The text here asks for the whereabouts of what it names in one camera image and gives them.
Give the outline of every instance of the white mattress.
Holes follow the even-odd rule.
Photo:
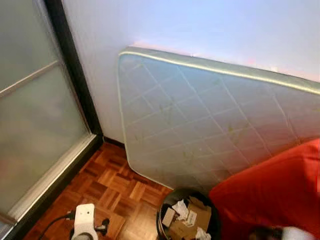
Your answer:
[[[127,47],[118,90],[130,167],[171,188],[214,185],[320,133],[320,83]]]

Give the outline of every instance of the black cable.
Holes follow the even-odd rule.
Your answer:
[[[46,226],[46,228],[43,230],[43,232],[41,233],[41,235],[39,236],[38,240],[41,240],[43,238],[43,236],[45,235],[46,231],[52,226],[52,224],[54,224],[55,222],[61,220],[61,219],[70,219],[70,220],[74,220],[76,216],[76,212],[72,211],[66,215],[57,217],[55,220],[53,220],[52,222],[49,223],[48,226]]]

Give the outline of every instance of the red fabric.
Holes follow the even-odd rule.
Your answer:
[[[320,239],[319,144],[313,140],[214,187],[222,240],[248,240],[253,226],[293,226]]]

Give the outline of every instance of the wooden floor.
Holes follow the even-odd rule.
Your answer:
[[[104,143],[24,239],[37,239],[55,218],[79,204],[93,203],[96,226],[110,219],[107,236],[99,233],[100,240],[155,240],[156,212],[170,191],[133,172],[124,149]],[[68,240],[73,224],[72,220],[60,220],[43,239]]]

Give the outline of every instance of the black trash can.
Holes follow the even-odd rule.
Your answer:
[[[170,236],[167,235],[168,228],[162,224],[162,220],[165,217],[166,211],[172,205],[175,205],[182,199],[187,199],[189,196],[195,197],[203,202],[204,205],[211,207],[211,218],[208,225],[207,233],[211,235],[212,240],[220,240],[221,236],[221,222],[219,219],[218,210],[208,197],[203,195],[196,189],[192,188],[177,188],[170,194],[168,194],[163,200],[156,214],[156,230],[159,240],[169,240]]]

